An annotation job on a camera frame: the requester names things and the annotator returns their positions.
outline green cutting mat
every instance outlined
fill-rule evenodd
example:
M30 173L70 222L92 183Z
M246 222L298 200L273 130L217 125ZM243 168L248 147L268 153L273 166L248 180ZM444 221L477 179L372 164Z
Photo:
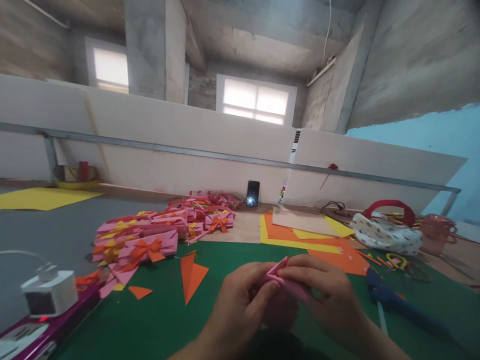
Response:
M178 258L144 263L129 285L152 289L153 293L136 300L127 289L112 292L51 359L166 359L201 331L227 274L245 263L278 262L285 256L305 252L266 244L200 241L180 245L177 256L193 250L198 250L195 262L210 270L188 306ZM380 254L371 253L374 258ZM381 274L385 271L385 266L374 267ZM480 297L438 271L422 267L433 278L431 283L413 281L407 289L401 273L385 275L384 282L405 295L409 303L448 325L462 346L480 358ZM378 309L369 299L366 277L348 277L365 312L379 325ZM389 336L413 359L472 358L457 345L437 340L396 313L386 313L385 318ZM306 346L331 359L355 359L326 337L302 307L292 332Z

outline phone screen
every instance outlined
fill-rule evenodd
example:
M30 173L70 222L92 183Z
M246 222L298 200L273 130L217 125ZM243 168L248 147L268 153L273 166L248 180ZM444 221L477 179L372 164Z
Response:
M250 180L246 190L246 205L251 208L256 208L259 205L260 183L258 181Z

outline metal railing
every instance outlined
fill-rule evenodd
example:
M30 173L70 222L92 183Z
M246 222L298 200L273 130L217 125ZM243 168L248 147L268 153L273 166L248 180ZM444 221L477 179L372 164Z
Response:
M45 140L45 149L46 149L46 154L48 158L48 164L50 167L50 175L51 175L52 181L56 179L54 175L54 168L58 164L54 139L64 139L64 140L77 140L77 141L95 143L95 144L118 145L118 146L130 147L130 148L161 151L161 152L174 153L174 154L193 155L193 156L199 156L204 158L221 159L221 160L229 160L229 161L235 161L235 162L241 162L241 163L265 165L265 166L271 166L276 168L300 170L300 171L311 172L311 173L331 174L331 175L336 175L336 176L341 176L346 178L354 178L354 179L376 181L376 182L388 183L388 184L404 185L404 186L413 187L413 188L446 191L446 192L450 192L451 194L441 212L441 215L443 216L448 215L450 209L452 208L452 205L457 199L458 194L462 191L461 189L456 187L435 185L435 184L419 182L419 181L403 180L403 179L398 179L393 177L369 175L369 174L364 174L360 172L332 170L325 167L292 164L289 162L265 160L265 159L255 158L255 157L230 155L230 154L225 154L220 152L195 150L195 149L190 149L186 147L168 146L168 145L161 145L161 144L151 143L151 142L125 140L125 139L120 139L115 137L90 135L90 134L85 134L80 132L52 130L52 129L42 128L42 127L17 125L17 124L5 123L5 122L0 122L0 131L43 136Z

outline bag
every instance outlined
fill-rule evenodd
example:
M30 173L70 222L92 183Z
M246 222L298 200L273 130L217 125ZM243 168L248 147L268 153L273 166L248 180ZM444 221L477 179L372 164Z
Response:
M395 206L404 209L403 225L394 225L382 219L372 219L372 212L379 207ZM350 228L362 244L373 249L401 255L417 255L422 246L422 233L414 230L415 214L410 207L398 200L380 200L367 210L355 214Z

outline pink plastic container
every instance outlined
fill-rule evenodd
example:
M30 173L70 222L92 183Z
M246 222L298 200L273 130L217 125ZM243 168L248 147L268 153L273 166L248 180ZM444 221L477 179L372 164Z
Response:
M428 214L420 226L420 231L423 233L423 245L420 250L430 255L439 256L444 251L450 233L456 233L457 228L455 222L447 217Z

